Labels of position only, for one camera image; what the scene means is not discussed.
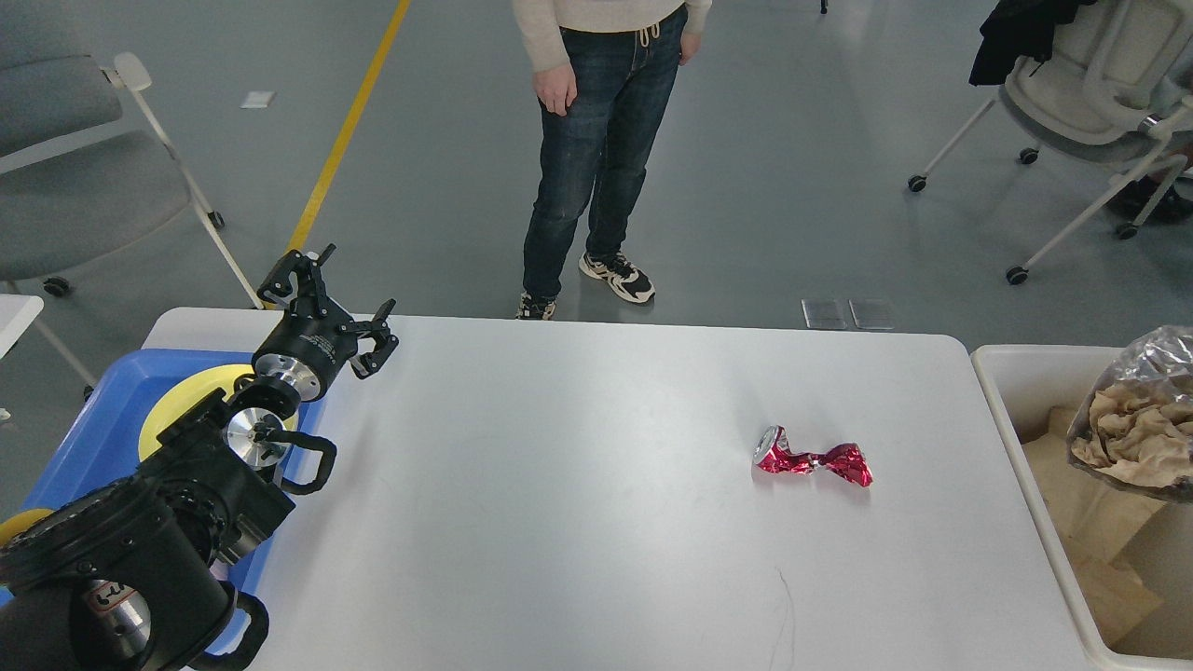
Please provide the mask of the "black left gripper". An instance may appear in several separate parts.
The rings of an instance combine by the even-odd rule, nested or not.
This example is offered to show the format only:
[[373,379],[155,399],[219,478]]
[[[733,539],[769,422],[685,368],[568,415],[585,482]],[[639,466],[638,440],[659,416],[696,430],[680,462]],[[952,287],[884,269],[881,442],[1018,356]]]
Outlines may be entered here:
[[[303,404],[323,398],[346,361],[356,377],[369,378],[398,347],[398,336],[388,324],[396,300],[387,300],[366,322],[333,315],[322,267],[335,250],[334,244],[317,256],[290,250],[256,287],[256,297],[282,309],[282,319],[253,353],[253,371],[282,378]],[[364,339],[373,349],[356,355],[357,340]]]

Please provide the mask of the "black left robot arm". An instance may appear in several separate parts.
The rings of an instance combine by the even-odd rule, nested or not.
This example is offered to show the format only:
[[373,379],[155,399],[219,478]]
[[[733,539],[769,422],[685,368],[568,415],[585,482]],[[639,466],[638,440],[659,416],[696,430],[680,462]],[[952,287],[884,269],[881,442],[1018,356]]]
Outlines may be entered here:
[[345,367],[377,373],[398,345],[392,300],[359,320],[292,250],[256,289],[280,324],[230,394],[209,390],[157,435],[131,476],[78,497],[4,542],[5,670],[243,670],[268,636],[253,595],[214,575],[271,538],[295,497],[327,484],[336,447],[291,431]]

